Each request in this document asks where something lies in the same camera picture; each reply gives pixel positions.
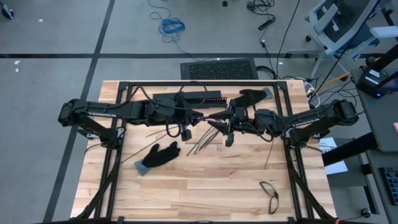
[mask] thin stick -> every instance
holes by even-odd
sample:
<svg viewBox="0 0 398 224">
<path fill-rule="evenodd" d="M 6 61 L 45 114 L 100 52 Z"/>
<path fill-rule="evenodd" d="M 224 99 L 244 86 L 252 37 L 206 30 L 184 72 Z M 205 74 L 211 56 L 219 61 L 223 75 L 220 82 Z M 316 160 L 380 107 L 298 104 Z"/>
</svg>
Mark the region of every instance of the thin stick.
<svg viewBox="0 0 398 224">
<path fill-rule="evenodd" d="M 274 141 L 275 141 L 275 139 L 273 139 L 273 140 L 272 140 L 271 149 L 269 150 L 269 153 L 268 153 L 268 156 L 267 156 L 266 163 L 264 164 L 264 169 L 266 169 L 266 168 L 267 168 L 268 159 L 269 159 L 269 156 L 271 155 L 271 152 L 272 152 L 272 147 L 274 146 Z"/>
<path fill-rule="evenodd" d="M 150 134 L 150 135 L 148 135 L 148 136 L 145 136 L 145 138 L 148 138 L 149 136 L 153 136 L 154 134 L 157 134 L 157 133 L 161 133 L 162 131 L 166 131 L 166 129 L 163 129 L 163 130 L 161 130 L 161 131 L 157 131 L 157 132 L 155 132 L 155 133 L 152 133 L 152 134 Z"/>
<path fill-rule="evenodd" d="M 199 139 L 199 141 L 191 148 L 191 150 L 189 150 L 187 156 L 189 156 L 189 154 L 193 151 L 193 149 L 195 148 L 195 146 L 201 141 L 201 139 L 203 139 L 205 137 L 205 135 L 207 134 L 207 132 L 210 131 L 210 129 L 212 128 L 212 126 L 210 126 L 209 129 L 207 129 L 206 133 Z"/>
<path fill-rule="evenodd" d="M 121 163 L 126 162 L 127 160 L 129 160 L 131 157 L 137 155 L 138 153 L 142 152 L 144 149 L 148 148 L 151 144 L 161 140 L 164 136 L 166 136 L 167 134 L 164 134 L 162 137 L 156 139 L 155 141 L 151 142 L 149 145 L 143 147 L 142 149 L 140 149 L 138 152 L 134 153 L 133 155 L 129 156 L 127 159 L 123 160 Z"/>
</svg>

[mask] white label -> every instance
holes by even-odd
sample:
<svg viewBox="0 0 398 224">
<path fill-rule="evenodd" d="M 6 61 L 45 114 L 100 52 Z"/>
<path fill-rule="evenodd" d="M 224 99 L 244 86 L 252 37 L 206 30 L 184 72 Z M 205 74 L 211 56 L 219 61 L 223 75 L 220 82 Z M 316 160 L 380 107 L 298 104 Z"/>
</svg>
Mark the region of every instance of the white label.
<svg viewBox="0 0 398 224">
<path fill-rule="evenodd" d="M 377 71 L 375 71 L 375 70 L 370 70 L 370 71 L 369 71 L 369 74 L 374 75 L 375 77 L 380 78 L 380 73 L 377 72 Z"/>
<path fill-rule="evenodd" d="M 107 118 L 117 118 L 117 116 L 115 114 L 92 113 L 92 112 L 87 112 L 87 113 L 90 116 L 104 116 Z"/>
<path fill-rule="evenodd" d="M 373 82 L 374 84 L 378 85 L 379 83 L 369 77 L 365 77 L 366 80 L 369 80 L 370 82 Z"/>
</svg>

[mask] desk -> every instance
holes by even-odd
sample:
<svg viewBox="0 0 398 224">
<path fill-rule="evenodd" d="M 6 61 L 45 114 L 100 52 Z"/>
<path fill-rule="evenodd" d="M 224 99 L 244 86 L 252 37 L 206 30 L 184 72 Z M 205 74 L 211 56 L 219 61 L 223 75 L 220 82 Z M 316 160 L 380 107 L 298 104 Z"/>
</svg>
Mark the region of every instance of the desk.
<svg viewBox="0 0 398 224">
<path fill-rule="evenodd" d="M 167 85 L 167 81 L 162 82 L 164 82 L 162 86 L 145 86 L 144 88 L 150 96 L 154 93 L 175 93 L 180 88 L 180 86 Z M 302 81 L 286 82 L 293 113 L 308 110 Z M 114 103 L 118 86 L 119 81 L 105 81 L 99 101 Z M 222 95 L 228 98 L 240 96 L 239 90 L 245 88 L 260 90 L 264 87 L 259 85 L 207 86 L 208 90 L 221 90 Z M 203 91 L 203 88 L 186 86 L 184 91 Z M 140 90 L 133 97 L 133 100 L 144 99 Z M 256 107 L 277 111 L 275 99 L 263 100 Z M 286 114 L 284 101 L 282 101 L 282 109 Z M 210 114 L 221 110 L 198 111 Z M 249 108 L 249 114 L 253 114 L 252 108 Z M 103 126 L 111 125 L 109 118 L 96 118 L 96 120 Z M 186 156 L 208 128 L 209 125 L 205 122 L 194 128 L 190 127 L 192 139 L 187 142 L 181 142 L 180 138 L 161 139 L 159 141 L 161 148 L 167 147 L 172 141 L 177 141 L 182 150 L 180 156 L 164 166 L 152 169 L 143 177 L 137 174 L 133 164 L 136 160 L 142 159 L 149 148 L 121 164 L 112 219 L 116 220 L 118 216 L 124 216 L 125 220 L 250 222 L 287 221 L 287 217 L 295 217 L 285 152 L 280 138 L 274 140 L 266 169 L 264 169 L 264 163 L 272 144 L 252 134 L 235 133 L 234 144 L 229 148 L 224 146 L 225 137 L 218 136 L 204 151 L 197 155 Z M 163 129 L 163 126 L 146 127 L 128 124 L 121 159 L 129 157 L 161 137 L 164 133 L 146 138 L 147 135 Z M 89 141 L 88 145 L 97 143 L 99 143 L 98 140 Z M 317 147 L 316 141 L 310 143 Z M 103 148 L 94 147 L 86 153 L 71 217 L 82 212 L 96 193 L 105 151 Z M 322 155 L 313 149 L 302 149 L 302 157 L 310 190 L 327 212 L 335 216 Z M 259 181 L 261 180 L 270 182 L 279 193 L 279 208 L 273 215 L 268 214 L 270 197 L 260 188 Z M 305 216 L 305 203 L 300 190 L 298 194 Z M 106 193 L 101 216 L 105 214 L 108 197 L 109 193 Z"/>
<path fill-rule="evenodd" d="M 354 82 L 357 82 L 362 74 L 361 68 L 351 71 Z M 362 177 L 365 175 L 367 183 L 363 184 L 362 180 L 358 181 L 362 177 L 357 176 L 355 179 L 351 178 L 352 183 L 350 184 L 365 188 L 369 206 L 373 213 L 378 214 L 379 209 L 374 199 L 373 190 L 370 189 L 366 177 L 372 174 L 389 222 L 398 223 L 398 207 L 391 204 L 379 172 L 380 167 L 398 166 L 398 134 L 392 125 L 394 122 L 398 122 L 398 104 L 396 103 L 398 102 L 398 93 L 388 94 L 380 99 L 375 99 L 361 91 L 358 91 L 358 95 L 372 132 L 324 154 L 323 159 L 325 164 L 332 164 L 349 157 L 351 161 L 358 161 L 358 156 L 355 155 L 366 152 L 369 164 L 360 161 L 360 163 L 357 162 L 357 167 L 354 169 L 358 168 L 361 172 L 357 172 L 357 174 Z"/>
</svg>

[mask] black glove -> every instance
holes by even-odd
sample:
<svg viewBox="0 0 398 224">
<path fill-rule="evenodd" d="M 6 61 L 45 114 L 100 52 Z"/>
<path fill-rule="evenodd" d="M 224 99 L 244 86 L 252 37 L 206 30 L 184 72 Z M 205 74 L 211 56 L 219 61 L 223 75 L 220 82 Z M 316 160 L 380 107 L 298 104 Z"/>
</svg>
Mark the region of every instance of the black glove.
<svg viewBox="0 0 398 224">
<path fill-rule="evenodd" d="M 180 148 L 177 148 L 177 142 L 173 142 L 169 147 L 158 151 L 159 144 L 152 146 L 148 155 L 143 160 L 139 160 L 135 163 L 136 169 L 140 175 L 145 175 L 150 168 L 158 167 L 168 163 L 178 157 Z"/>
</svg>

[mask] white paper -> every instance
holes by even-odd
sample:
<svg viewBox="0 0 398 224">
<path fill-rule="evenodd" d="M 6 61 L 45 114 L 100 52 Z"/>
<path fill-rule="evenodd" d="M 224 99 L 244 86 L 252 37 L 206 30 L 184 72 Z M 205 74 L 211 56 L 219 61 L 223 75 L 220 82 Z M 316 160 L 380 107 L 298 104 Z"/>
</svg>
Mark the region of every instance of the white paper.
<svg viewBox="0 0 398 224">
<path fill-rule="evenodd" d="M 337 145 L 333 138 L 323 138 L 319 141 L 319 149 L 322 151 L 322 154 L 330 150 L 334 150 L 335 148 L 337 148 Z M 340 161 L 335 164 L 326 166 L 325 171 L 326 175 L 329 175 L 329 174 L 337 174 L 340 172 L 346 172 L 348 171 L 348 169 L 345 162 Z"/>
</svg>

